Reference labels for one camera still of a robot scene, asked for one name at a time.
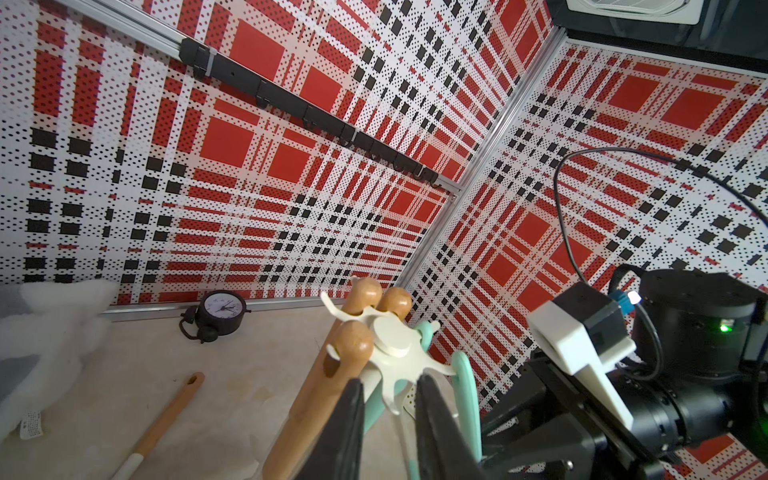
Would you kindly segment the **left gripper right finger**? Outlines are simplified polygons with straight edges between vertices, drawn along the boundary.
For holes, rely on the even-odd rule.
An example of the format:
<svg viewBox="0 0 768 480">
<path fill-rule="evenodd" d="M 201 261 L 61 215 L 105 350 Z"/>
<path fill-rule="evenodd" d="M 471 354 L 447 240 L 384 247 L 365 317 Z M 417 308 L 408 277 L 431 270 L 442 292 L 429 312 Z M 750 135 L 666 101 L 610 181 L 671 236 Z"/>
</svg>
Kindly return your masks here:
<svg viewBox="0 0 768 480">
<path fill-rule="evenodd" d="M 484 479 L 434 378 L 423 374 L 416 387 L 416 444 L 420 478 Z"/>
</svg>

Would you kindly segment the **cream skimmer green handle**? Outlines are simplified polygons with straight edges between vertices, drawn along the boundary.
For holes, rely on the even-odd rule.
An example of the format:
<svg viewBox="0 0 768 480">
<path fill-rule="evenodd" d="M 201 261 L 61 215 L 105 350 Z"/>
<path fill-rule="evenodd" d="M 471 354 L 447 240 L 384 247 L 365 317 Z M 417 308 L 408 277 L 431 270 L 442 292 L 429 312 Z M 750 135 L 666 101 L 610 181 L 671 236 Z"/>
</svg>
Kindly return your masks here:
<svg viewBox="0 0 768 480">
<path fill-rule="evenodd" d="M 415 383 L 426 369 L 436 369 L 438 363 L 427 353 L 434 333 L 440 328 L 437 321 L 422 322 L 415 329 L 399 320 L 374 320 L 373 357 L 360 375 L 366 395 L 364 432 L 379 419 L 385 409 L 400 414 L 395 397 L 409 383 Z"/>
<path fill-rule="evenodd" d="M 457 374 L 451 381 L 458 417 L 456 422 L 462 437 L 468 445 L 471 454 L 478 462 L 482 458 L 482 442 L 480 435 L 480 412 L 475 377 L 469 358 L 463 352 L 456 351 L 451 357 L 451 366 Z M 417 479 L 421 479 L 418 470 L 418 458 L 409 467 Z"/>
</svg>

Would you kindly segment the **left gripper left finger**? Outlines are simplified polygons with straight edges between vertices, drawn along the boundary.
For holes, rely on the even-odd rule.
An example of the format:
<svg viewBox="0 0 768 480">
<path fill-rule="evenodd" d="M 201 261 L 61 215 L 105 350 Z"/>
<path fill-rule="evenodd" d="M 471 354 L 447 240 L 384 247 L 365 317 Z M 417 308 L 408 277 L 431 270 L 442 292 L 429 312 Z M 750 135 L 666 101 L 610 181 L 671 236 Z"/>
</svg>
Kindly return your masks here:
<svg viewBox="0 0 768 480">
<path fill-rule="evenodd" d="M 313 450 L 294 479 L 358 479 L 364 420 L 364 389 L 361 381 L 354 378 L 347 382 Z"/>
</svg>

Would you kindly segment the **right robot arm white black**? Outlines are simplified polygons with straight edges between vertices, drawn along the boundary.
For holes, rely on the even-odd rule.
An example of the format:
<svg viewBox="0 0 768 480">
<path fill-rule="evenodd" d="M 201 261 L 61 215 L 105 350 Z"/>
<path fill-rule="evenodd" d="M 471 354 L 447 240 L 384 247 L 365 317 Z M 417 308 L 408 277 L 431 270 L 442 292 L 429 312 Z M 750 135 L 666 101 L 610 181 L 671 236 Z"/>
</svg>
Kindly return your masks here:
<svg viewBox="0 0 768 480">
<path fill-rule="evenodd" d="M 767 296 L 725 273 L 576 283 L 528 317 L 537 350 L 481 423 L 490 479 L 660 479 L 730 434 L 767 458 Z"/>
</svg>

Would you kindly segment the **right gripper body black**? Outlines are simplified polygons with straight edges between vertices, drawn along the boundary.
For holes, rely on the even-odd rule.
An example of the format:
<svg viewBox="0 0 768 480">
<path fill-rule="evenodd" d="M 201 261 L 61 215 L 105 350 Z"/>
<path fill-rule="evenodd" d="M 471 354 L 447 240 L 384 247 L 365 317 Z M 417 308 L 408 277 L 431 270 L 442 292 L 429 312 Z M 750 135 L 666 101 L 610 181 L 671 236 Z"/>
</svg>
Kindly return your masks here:
<svg viewBox="0 0 768 480">
<path fill-rule="evenodd" d="M 481 421 L 481 468 L 489 479 L 661 479 L 684 422 L 671 401 L 611 375 L 633 416 L 625 428 L 544 354 L 527 361 Z"/>
</svg>

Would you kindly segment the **slotted spoon wooden handle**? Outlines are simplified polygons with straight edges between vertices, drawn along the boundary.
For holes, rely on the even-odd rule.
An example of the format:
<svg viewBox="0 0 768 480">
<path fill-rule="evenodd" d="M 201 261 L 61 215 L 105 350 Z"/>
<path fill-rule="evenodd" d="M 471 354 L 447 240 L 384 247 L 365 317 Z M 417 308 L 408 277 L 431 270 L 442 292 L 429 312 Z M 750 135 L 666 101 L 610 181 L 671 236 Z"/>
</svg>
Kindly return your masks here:
<svg viewBox="0 0 768 480">
<path fill-rule="evenodd" d="M 127 480 L 132 477 L 143 461 L 154 450 L 172 424 L 189 405 L 205 381 L 202 372 L 195 372 L 183 384 L 175 398 L 157 417 L 150 428 L 134 447 L 131 454 L 112 475 L 112 480 Z"/>
</svg>

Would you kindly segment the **cream utensil rack stand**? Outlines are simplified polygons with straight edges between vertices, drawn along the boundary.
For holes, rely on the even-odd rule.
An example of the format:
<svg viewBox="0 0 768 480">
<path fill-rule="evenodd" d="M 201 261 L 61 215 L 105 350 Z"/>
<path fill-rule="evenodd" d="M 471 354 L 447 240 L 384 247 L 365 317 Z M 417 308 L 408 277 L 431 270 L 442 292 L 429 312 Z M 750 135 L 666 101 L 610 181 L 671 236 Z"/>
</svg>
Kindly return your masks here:
<svg viewBox="0 0 768 480">
<path fill-rule="evenodd" d="M 401 413 L 395 400 L 399 381 L 416 383 L 427 369 L 446 376 L 457 374 L 454 367 L 431 358 L 421 344 L 422 334 L 404 323 L 412 307 L 406 290 L 394 287 L 386 291 L 376 306 L 364 304 L 359 314 L 337 308 L 325 292 L 320 294 L 320 299 L 337 320 L 360 323 L 372 335 L 373 350 L 367 362 L 379 372 L 380 380 L 374 385 L 381 388 L 382 402 L 392 414 Z"/>
</svg>

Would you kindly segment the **skimmer wooden handle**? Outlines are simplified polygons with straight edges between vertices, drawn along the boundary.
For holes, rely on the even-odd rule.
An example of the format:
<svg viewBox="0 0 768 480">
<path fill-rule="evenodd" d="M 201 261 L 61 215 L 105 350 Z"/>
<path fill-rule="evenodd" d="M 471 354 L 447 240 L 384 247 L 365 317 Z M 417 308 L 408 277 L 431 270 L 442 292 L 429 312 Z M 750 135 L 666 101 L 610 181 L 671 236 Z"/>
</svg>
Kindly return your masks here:
<svg viewBox="0 0 768 480">
<path fill-rule="evenodd" d="M 376 306 L 382 295 L 383 289 L 378 281 L 371 278 L 355 279 L 341 310 L 353 316 L 360 315 L 366 307 Z M 340 361 L 328 356 L 327 346 L 335 339 L 337 330 L 341 325 L 342 322 L 336 319 L 328 331 L 321 349 L 289 410 L 289 418 L 296 417 L 301 413 L 305 404 L 311 400 L 316 386 L 322 380 L 332 378 L 338 370 Z"/>
<path fill-rule="evenodd" d="M 264 462 L 264 479 L 292 477 L 322 432 L 347 382 L 360 375 L 373 349 L 373 334 L 365 324 L 334 323 Z"/>
<path fill-rule="evenodd" d="M 392 287 L 383 293 L 376 309 L 381 312 L 392 313 L 405 323 L 412 305 L 412 297 L 408 291 L 400 287 Z"/>
</svg>

